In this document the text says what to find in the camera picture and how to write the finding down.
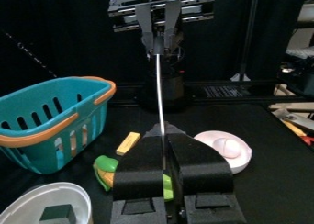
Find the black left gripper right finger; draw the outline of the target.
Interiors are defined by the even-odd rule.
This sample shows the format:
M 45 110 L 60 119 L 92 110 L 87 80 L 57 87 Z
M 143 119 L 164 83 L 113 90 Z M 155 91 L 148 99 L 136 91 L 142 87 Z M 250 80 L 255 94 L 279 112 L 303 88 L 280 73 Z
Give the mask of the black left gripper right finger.
M 226 159 L 171 124 L 166 139 L 178 224 L 247 224 Z

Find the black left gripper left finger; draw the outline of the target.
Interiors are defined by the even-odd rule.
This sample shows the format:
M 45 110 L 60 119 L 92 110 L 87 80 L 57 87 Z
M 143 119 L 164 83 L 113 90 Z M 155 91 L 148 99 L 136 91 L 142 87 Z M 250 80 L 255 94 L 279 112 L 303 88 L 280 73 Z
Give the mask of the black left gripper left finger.
M 159 124 L 144 133 L 117 163 L 111 224 L 167 224 Z

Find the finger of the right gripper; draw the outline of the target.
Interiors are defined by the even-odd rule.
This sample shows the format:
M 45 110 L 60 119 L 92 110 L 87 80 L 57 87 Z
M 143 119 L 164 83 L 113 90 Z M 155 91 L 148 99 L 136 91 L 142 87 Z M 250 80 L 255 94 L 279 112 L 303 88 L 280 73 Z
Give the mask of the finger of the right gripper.
M 182 13 L 182 4 L 179 0 L 172 0 L 166 3 L 164 14 L 164 49 L 167 52 L 174 52 L 182 39 L 182 32 L 178 27 L 178 20 Z
M 142 29 L 142 43 L 147 50 L 154 49 L 154 30 L 151 19 L 151 6 L 140 4 L 135 7 L 136 20 Z

